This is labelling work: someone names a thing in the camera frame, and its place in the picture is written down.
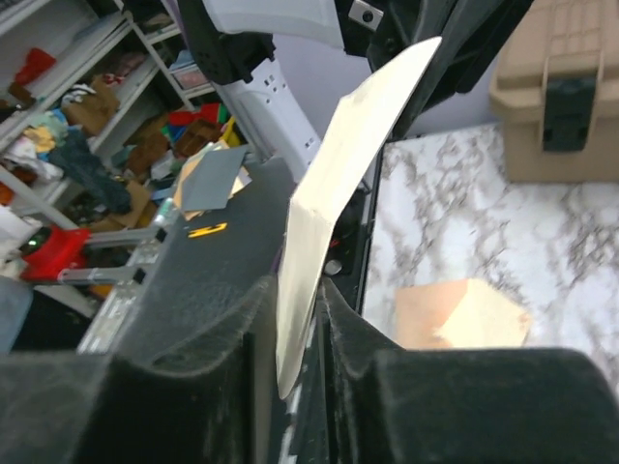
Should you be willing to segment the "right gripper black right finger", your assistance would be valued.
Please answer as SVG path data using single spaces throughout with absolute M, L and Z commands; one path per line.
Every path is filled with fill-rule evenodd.
M 577 351 L 408 351 L 327 279 L 315 310 L 333 463 L 618 459 L 617 399 Z

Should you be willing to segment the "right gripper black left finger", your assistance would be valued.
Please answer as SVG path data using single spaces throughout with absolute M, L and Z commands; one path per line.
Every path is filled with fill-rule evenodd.
M 277 281 L 152 362 L 70 352 L 1 360 L 5 463 L 264 463 Z

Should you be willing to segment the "tan paper envelope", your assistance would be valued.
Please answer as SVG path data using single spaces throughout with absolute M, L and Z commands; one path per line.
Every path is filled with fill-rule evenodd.
M 518 348 L 531 325 L 525 309 L 477 278 L 396 292 L 395 341 L 408 350 Z

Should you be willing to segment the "brown paper letter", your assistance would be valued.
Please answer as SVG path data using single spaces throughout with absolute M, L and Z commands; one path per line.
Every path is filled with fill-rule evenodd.
M 339 100 L 321 146 L 290 198 L 278 274 L 280 398 L 290 395 L 301 369 L 313 302 L 339 216 L 427 75 L 441 42 L 433 37 L 407 47 Z

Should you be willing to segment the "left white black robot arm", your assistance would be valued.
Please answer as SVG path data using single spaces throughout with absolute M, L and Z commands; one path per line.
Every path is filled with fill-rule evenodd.
M 364 57 L 376 72 L 412 44 L 442 39 L 390 138 L 423 112 L 470 92 L 512 35 L 528 1 L 180 1 L 174 16 L 192 58 L 262 154 L 300 180 L 320 137 L 277 61 L 273 37 L 322 42 Z

